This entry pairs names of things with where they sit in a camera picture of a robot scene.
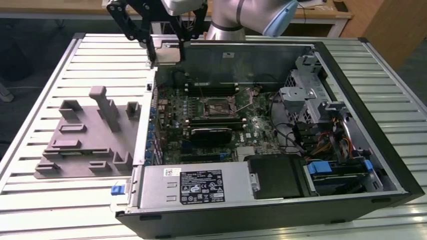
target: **white table leg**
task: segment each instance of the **white table leg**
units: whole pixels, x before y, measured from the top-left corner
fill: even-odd
[[[152,23],[151,28],[152,28],[152,34],[163,34],[160,22]]]
[[[339,38],[346,27],[348,19],[336,19],[331,30],[328,31],[327,37],[328,38]]]

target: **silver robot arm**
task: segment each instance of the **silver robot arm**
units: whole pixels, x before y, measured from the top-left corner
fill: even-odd
[[[198,9],[204,0],[162,0],[170,15]],[[246,39],[244,27],[264,36],[278,37],[287,29],[299,2],[296,0],[214,0],[208,40]]]

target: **wooden table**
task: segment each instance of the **wooden table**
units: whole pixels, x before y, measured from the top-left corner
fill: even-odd
[[[206,20],[211,21],[212,8],[208,8]],[[339,37],[348,19],[350,12],[336,11],[332,0],[327,0],[323,6],[298,9],[291,23],[294,24],[327,24],[332,25],[328,37]],[[111,20],[102,0],[9,0],[1,1],[0,18],[19,19],[80,19]],[[154,32],[160,34],[159,25],[154,26]]]

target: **barcode sticker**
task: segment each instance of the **barcode sticker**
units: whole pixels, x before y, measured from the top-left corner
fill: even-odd
[[[180,168],[166,168],[163,171],[164,177],[176,177],[180,175],[182,169]]]

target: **sticker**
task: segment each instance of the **sticker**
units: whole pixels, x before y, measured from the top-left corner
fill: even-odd
[[[182,172],[179,199],[183,205],[226,202],[222,170]]]
[[[235,58],[235,53],[234,52],[223,52],[222,58],[223,59],[232,59],[232,58]]]
[[[163,170],[164,177],[178,177],[180,175],[182,169],[180,168],[166,168]]]

